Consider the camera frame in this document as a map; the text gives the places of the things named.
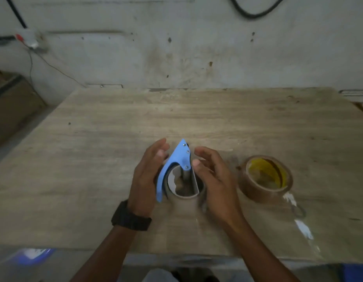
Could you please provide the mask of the person's right hand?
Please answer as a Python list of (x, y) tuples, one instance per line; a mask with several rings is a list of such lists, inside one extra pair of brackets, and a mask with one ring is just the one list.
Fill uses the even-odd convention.
[(207, 206), (219, 225), (222, 221), (243, 217), (237, 194), (237, 181), (218, 151), (198, 146), (195, 147), (194, 154), (199, 159), (210, 161), (210, 186), (206, 186)]

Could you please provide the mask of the brown tape roll yellow core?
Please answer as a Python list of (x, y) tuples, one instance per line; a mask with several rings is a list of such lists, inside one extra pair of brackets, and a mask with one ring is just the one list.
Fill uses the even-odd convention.
[(278, 204), (292, 186), (291, 170), (275, 157), (254, 155), (240, 165), (239, 188), (256, 203)]

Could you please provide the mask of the blue container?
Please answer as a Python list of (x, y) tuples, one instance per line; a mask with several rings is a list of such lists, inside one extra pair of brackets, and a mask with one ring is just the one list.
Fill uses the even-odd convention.
[(341, 264), (340, 282), (363, 282), (363, 264)]

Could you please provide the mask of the black wristwatch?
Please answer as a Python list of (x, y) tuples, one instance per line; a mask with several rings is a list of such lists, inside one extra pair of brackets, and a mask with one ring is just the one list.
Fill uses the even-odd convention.
[(151, 225), (152, 219), (137, 216), (128, 207), (128, 200), (122, 201), (111, 218), (112, 226), (120, 226), (133, 231), (146, 232)]

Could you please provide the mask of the person's left forearm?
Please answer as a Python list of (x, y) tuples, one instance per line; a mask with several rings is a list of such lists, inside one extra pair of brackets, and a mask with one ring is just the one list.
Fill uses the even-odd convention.
[(114, 226), (70, 282), (117, 282), (137, 231)]

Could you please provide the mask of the person's left hand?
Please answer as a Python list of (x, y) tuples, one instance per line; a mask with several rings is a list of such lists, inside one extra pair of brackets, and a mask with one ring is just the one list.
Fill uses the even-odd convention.
[(133, 174), (128, 198), (128, 209), (142, 217), (151, 217), (156, 203), (156, 177), (163, 165), (157, 164), (157, 151), (168, 151), (170, 145), (166, 138), (154, 142), (143, 154)]

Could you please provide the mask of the person's right forearm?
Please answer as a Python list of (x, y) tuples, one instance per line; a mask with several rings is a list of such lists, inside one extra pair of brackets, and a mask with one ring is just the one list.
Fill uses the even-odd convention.
[(220, 222), (255, 282), (301, 282), (260, 240), (244, 217)]

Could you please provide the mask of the blue tape dispenser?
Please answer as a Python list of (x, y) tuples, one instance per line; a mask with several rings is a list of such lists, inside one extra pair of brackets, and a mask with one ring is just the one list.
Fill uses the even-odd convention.
[[(192, 195), (181, 196), (176, 193), (176, 188), (171, 186), (175, 180), (175, 176), (172, 177), (175, 169), (179, 169), (182, 181), (192, 186)], [(191, 199), (197, 197), (202, 190), (203, 184), (198, 184), (197, 176), (191, 166), (191, 151), (187, 142), (182, 139), (161, 168), (156, 179), (156, 200), (160, 203), (163, 195), (168, 197), (166, 191), (170, 191), (172, 194), (182, 199)]]

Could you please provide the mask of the brown tape roll white core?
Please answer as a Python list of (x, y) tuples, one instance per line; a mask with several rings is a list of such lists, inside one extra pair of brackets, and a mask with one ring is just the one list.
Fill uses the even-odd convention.
[(163, 180), (163, 190), (168, 200), (179, 208), (200, 208), (206, 201), (206, 186), (191, 169), (180, 165), (170, 166)]

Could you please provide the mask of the blue and white object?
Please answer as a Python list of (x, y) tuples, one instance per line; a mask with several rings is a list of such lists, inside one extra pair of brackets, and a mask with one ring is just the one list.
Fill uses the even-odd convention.
[(10, 261), (17, 265), (36, 265), (48, 259), (55, 249), (22, 248), (10, 258)]

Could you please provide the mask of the loose clear tape strip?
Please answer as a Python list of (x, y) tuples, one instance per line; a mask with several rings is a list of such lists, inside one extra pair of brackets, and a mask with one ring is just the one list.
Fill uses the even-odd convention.
[(314, 235), (311, 232), (310, 228), (307, 226), (307, 224), (304, 222), (306, 219), (306, 210), (299, 203), (297, 203), (295, 197), (289, 191), (283, 195), (283, 199), (290, 205), (291, 212), (295, 217), (295, 224), (301, 234), (307, 240), (312, 252), (317, 257), (321, 257), (321, 251), (319, 246), (315, 242)]

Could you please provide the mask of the brown cardboard box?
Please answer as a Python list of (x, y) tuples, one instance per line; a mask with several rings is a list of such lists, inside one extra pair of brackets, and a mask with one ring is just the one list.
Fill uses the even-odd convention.
[(46, 107), (24, 76), (0, 70), (0, 146)]

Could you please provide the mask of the person's light clothing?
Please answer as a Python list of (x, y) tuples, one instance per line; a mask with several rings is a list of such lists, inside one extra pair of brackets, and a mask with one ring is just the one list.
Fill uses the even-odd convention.
[(141, 282), (220, 282), (208, 268), (177, 268), (168, 271), (150, 270)]

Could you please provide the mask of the white wall socket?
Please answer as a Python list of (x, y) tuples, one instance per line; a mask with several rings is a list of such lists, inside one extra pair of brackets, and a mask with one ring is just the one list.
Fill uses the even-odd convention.
[(49, 45), (45, 35), (37, 30), (20, 28), (14, 34), (16, 40), (24, 44), (34, 52), (44, 53), (48, 51)]

